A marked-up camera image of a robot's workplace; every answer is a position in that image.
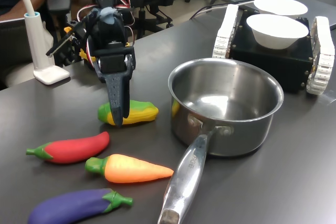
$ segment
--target yellow part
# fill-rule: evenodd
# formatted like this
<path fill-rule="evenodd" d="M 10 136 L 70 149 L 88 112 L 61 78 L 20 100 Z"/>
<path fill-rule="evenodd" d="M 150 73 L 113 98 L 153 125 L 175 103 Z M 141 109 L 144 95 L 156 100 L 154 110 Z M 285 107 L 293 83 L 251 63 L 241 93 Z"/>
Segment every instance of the yellow part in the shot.
<path fill-rule="evenodd" d="M 146 108 L 143 111 L 130 109 L 130 115 L 123 119 L 122 125 L 154 121 L 158 113 L 158 108 Z M 111 112 L 107 115 L 107 121 L 109 124 L 115 125 Z"/>
<path fill-rule="evenodd" d="M 83 49 L 80 49 L 79 57 L 84 60 L 88 60 L 88 57 L 86 56 L 86 53 L 83 51 Z M 94 56 L 91 56 L 91 60 L 96 61 L 96 58 Z"/>
<path fill-rule="evenodd" d="M 70 32 L 71 31 L 71 27 L 66 27 L 66 28 L 64 28 L 64 31 L 66 32 L 66 33 L 68 33 L 68 32 Z"/>
<path fill-rule="evenodd" d="M 172 105 L 172 117 L 176 115 L 178 110 L 180 109 L 180 104 L 174 99 L 173 105 Z"/>

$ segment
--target toy red chili pepper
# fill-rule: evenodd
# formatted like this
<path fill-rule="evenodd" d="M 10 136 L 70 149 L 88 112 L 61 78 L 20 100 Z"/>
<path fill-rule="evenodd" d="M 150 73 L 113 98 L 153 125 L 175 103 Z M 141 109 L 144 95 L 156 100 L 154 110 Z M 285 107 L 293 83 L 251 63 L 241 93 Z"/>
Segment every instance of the toy red chili pepper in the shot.
<path fill-rule="evenodd" d="M 109 133 L 103 132 L 92 137 L 50 142 L 36 149 L 27 149 L 26 155 L 35 155 L 52 163 L 70 164 L 97 155 L 109 142 Z"/>

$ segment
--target purple eggplant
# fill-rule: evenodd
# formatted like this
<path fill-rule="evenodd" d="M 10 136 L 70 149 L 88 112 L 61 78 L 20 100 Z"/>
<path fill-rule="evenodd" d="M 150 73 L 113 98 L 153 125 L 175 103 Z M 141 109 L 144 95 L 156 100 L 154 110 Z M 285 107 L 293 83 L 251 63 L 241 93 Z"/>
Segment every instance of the purple eggplant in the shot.
<path fill-rule="evenodd" d="M 28 224 L 70 224 L 75 221 L 109 212 L 122 203 L 132 205 L 111 189 L 74 191 L 48 199 L 31 212 Z"/>

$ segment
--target toy vegetable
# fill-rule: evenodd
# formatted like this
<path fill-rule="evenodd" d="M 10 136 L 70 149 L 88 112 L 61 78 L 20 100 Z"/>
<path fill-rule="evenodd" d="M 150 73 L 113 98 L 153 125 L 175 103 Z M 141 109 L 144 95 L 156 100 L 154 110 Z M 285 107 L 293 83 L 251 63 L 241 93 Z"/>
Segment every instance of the toy vegetable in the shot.
<path fill-rule="evenodd" d="M 35 155 L 52 163 L 70 164 L 93 157 L 110 142 L 109 133 L 97 136 L 50 142 L 36 149 L 27 149 L 26 155 Z"/>
<path fill-rule="evenodd" d="M 130 115 L 128 118 L 123 119 L 122 124 L 125 125 L 154 121 L 158 112 L 158 108 L 151 102 L 138 102 L 130 100 Z M 99 107 L 98 119 L 104 123 L 115 125 L 109 103 L 103 104 Z"/>
<path fill-rule="evenodd" d="M 104 159 L 92 157 L 85 163 L 89 172 L 99 173 L 113 183 L 134 183 L 167 178 L 173 170 L 133 157 L 113 154 Z"/>
<path fill-rule="evenodd" d="M 132 198 L 125 198 L 111 189 L 74 191 L 48 199 L 30 214 L 28 224 L 69 224 L 109 212 L 121 204 L 131 206 Z"/>

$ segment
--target pepper stem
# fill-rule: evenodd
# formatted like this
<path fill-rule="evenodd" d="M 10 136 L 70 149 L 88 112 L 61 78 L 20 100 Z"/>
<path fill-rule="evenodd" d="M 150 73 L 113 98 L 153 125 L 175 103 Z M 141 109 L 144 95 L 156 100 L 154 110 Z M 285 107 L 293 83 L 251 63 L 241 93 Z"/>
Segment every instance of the pepper stem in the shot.
<path fill-rule="evenodd" d="M 26 150 L 26 155 L 35 155 L 35 149 L 27 149 Z"/>
<path fill-rule="evenodd" d="M 45 148 L 52 143 L 46 143 L 44 145 L 41 145 L 37 147 L 36 149 L 30 149 L 28 148 L 26 150 L 26 155 L 35 155 L 41 159 L 53 159 L 53 156 L 51 156 L 49 153 L 46 152 Z"/>

